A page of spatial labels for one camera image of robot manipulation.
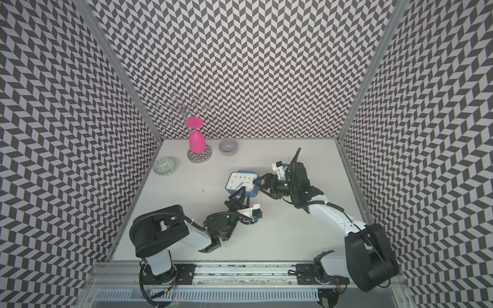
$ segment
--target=white bowl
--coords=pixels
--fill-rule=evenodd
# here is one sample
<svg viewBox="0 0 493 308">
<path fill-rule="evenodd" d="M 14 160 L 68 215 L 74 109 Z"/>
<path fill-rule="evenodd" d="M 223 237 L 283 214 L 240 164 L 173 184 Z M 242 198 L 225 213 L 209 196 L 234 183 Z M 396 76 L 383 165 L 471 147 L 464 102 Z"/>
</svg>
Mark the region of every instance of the white bowl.
<svg viewBox="0 0 493 308">
<path fill-rule="evenodd" d="M 219 151 L 226 156 L 231 156 L 238 150 L 238 143 L 233 139 L 225 139 L 219 144 Z"/>
</svg>

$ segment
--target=green patterned bowl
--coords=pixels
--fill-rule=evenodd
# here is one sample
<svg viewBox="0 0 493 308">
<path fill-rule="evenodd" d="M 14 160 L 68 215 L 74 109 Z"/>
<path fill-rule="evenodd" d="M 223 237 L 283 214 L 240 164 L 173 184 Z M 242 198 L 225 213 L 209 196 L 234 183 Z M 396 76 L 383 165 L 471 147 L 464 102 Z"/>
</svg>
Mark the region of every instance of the green patterned bowl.
<svg viewBox="0 0 493 308">
<path fill-rule="evenodd" d="M 159 175 L 170 175 L 175 171 L 176 161 L 173 157 L 166 156 L 157 160 L 152 166 L 152 170 Z"/>
</svg>

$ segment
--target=black and white patterned backdrop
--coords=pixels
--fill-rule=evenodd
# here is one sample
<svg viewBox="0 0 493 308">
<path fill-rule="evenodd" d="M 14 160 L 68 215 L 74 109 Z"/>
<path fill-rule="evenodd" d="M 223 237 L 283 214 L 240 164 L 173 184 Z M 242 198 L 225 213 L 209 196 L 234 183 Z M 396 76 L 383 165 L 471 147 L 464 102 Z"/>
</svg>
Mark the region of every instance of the black and white patterned backdrop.
<svg viewBox="0 0 493 308">
<path fill-rule="evenodd" d="M 493 307 L 492 11 L 411 1 L 344 140 L 420 307 Z"/>
<path fill-rule="evenodd" d="M 0 306 L 70 305 L 158 142 L 69 0 L 0 21 Z"/>
<path fill-rule="evenodd" d="M 394 2 L 89 0 L 164 138 L 171 92 L 204 95 L 206 137 L 337 136 Z"/>
</svg>

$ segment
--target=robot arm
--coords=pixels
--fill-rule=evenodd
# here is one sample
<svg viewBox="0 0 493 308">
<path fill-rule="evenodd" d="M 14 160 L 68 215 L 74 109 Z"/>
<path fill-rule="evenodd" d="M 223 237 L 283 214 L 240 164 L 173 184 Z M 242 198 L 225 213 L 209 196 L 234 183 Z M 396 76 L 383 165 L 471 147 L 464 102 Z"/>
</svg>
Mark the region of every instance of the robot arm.
<svg viewBox="0 0 493 308">
<path fill-rule="evenodd" d="M 355 284 L 368 292 L 399 273 L 395 253 L 383 228 L 378 224 L 366 225 L 332 204 L 321 190 L 310 185 L 302 163 L 293 160 L 287 164 L 272 164 L 276 174 L 268 173 L 254 181 L 260 191 L 273 199 L 289 196 L 295 208 L 302 208 L 344 238 L 346 256 L 323 252 L 314 258 L 316 278 L 326 283 L 334 276 L 351 277 Z"/>
<path fill-rule="evenodd" d="M 250 198 L 246 199 L 246 190 L 240 190 L 225 201 L 228 211 L 209 215 L 204 226 L 199 226 L 183 213 L 180 205 L 137 217 L 130 228 L 130 240 L 135 246 L 137 257 L 149 265 L 157 281 L 169 282 L 175 275 L 175 269 L 168 249 L 180 241 L 208 253 L 221 246 L 221 240 L 229 240 L 238 222 L 253 224 L 262 218 L 260 205 L 250 207 Z"/>
</svg>

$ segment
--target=alarm clock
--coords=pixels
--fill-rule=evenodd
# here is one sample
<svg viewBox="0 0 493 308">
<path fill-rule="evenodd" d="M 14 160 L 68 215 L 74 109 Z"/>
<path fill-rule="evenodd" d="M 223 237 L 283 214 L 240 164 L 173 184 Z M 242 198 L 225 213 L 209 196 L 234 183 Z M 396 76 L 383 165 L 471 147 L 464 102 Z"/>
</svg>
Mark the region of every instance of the alarm clock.
<svg viewBox="0 0 493 308">
<path fill-rule="evenodd" d="M 228 193 L 234 194 L 238 189 L 245 187 L 245 196 L 256 197 L 260 187 L 253 184 L 253 180 L 259 178 L 258 174 L 253 171 L 238 170 L 232 172 L 229 175 L 228 182 L 226 183 L 226 190 Z"/>
</svg>

